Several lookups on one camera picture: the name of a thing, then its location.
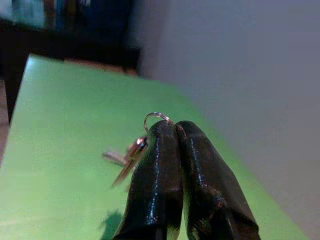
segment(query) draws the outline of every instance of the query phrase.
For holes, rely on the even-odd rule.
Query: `white wall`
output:
[[[190,96],[320,239],[320,1],[142,0],[142,73]]]

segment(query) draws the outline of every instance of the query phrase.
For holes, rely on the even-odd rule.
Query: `green tabletop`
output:
[[[180,92],[160,82],[31,56],[0,170],[1,240],[110,240],[129,179],[111,188],[149,112],[198,124],[234,171],[262,240],[306,240]],[[187,240],[182,223],[180,240]]]

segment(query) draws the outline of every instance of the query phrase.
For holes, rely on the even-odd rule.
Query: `dark furniture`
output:
[[[0,1],[0,60],[11,120],[24,68],[30,53],[50,58],[82,59],[136,69],[140,49],[127,46],[126,24],[115,29],[115,16],[103,20],[105,31],[95,30],[79,16],[56,15],[43,0]]]

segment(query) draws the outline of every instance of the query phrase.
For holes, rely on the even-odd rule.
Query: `metal ring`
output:
[[[150,113],[147,114],[147,115],[145,116],[145,118],[144,118],[144,124],[143,124],[143,126],[144,126],[144,129],[145,129],[146,132],[149,131],[148,126],[147,126],[147,119],[148,119],[148,117],[150,117],[150,116],[155,116],[155,117],[158,117],[158,118],[162,118],[162,119],[168,121],[168,122],[171,123],[171,124],[175,124],[168,116],[164,115],[164,114],[161,113],[161,112],[150,112]]]

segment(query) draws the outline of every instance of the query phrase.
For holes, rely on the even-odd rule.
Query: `bunch of keys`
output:
[[[147,119],[162,118],[150,129]],[[146,136],[126,155],[103,156],[133,171],[126,209],[113,240],[176,240],[184,210],[190,240],[261,240],[236,176],[205,133],[191,121],[174,123],[160,112],[144,119]]]

